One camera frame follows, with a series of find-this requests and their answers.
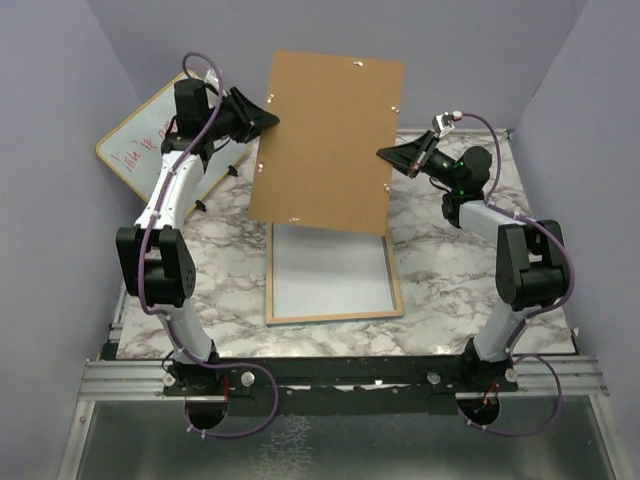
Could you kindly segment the brown cardboard backing board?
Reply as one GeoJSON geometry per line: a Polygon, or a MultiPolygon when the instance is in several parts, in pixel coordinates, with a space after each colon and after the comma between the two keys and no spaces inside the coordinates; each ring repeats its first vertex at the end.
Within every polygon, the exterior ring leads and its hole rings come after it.
{"type": "Polygon", "coordinates": [[[397,60],[277,50],[261,134],[252,220],[382,236],[404,65],[397,60]]]}

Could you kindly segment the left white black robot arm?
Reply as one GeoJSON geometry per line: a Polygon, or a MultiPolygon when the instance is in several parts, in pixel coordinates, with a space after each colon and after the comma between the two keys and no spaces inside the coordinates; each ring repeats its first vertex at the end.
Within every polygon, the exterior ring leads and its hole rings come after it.
{"type": "Polygon", "coordinates": [[[227,138],[246,144],[279,119],[236,87],[225,90],[196,78],[175,84],[174,104],[152,195],[134,225],[118,229],[115,242],[127,292],[145,314],[161,321],[175,363],[190,365],[186,382],[206,395],[220,385],[221,371],[215,344],[192,301],[196,267],[183,226],[196,203],[196,187],[218,151],[217,142],[227,138]]]}

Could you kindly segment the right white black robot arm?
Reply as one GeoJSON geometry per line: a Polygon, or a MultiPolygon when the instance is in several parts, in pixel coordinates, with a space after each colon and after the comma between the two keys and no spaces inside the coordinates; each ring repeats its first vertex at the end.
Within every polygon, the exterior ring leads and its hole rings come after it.
{"type": "Polygon", "coordinates": [[[427,131],[412,142],[381,148],[377,156],[408,178],[423,173],[439,182],[444,219],[496,248],[499,301],[468,343],[459,367],[461,383],[481,391],[494,381],[495,364],[507,366],[527,321],[557,307],[571,293],[573,278],[558,222],[505,213],[486,200],[491,153],[473,146],[454,159],[438,143],[427,131]]]}

